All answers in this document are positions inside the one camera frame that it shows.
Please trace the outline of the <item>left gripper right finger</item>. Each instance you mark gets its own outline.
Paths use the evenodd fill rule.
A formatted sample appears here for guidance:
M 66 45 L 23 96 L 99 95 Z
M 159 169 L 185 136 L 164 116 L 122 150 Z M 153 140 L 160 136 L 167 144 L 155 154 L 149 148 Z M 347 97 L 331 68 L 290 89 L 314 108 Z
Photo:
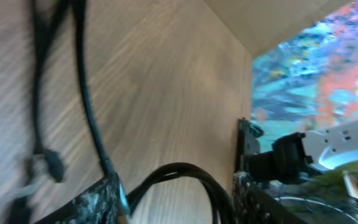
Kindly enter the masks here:
M 243 171 L 234 174 L 232 202 L 236 224 L 306 224 L 260 189 Z

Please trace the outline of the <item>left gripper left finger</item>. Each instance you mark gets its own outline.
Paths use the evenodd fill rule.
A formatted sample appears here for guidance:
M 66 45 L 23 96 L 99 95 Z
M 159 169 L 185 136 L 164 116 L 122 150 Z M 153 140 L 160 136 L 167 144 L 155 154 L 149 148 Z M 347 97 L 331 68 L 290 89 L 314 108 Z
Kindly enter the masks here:
M 104 176 L 36 224 L 130 224 L 131 215 L 116 173 Z

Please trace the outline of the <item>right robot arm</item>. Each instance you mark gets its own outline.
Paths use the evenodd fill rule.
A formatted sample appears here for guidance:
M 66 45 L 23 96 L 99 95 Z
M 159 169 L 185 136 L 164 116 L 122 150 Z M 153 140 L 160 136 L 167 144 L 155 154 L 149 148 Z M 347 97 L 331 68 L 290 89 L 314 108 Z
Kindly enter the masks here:
M 358 161 L 358 120 L 277 139 L 272 150 L 246 155 L 241 170 L 256 182 L 301 184 L 307 178 Z

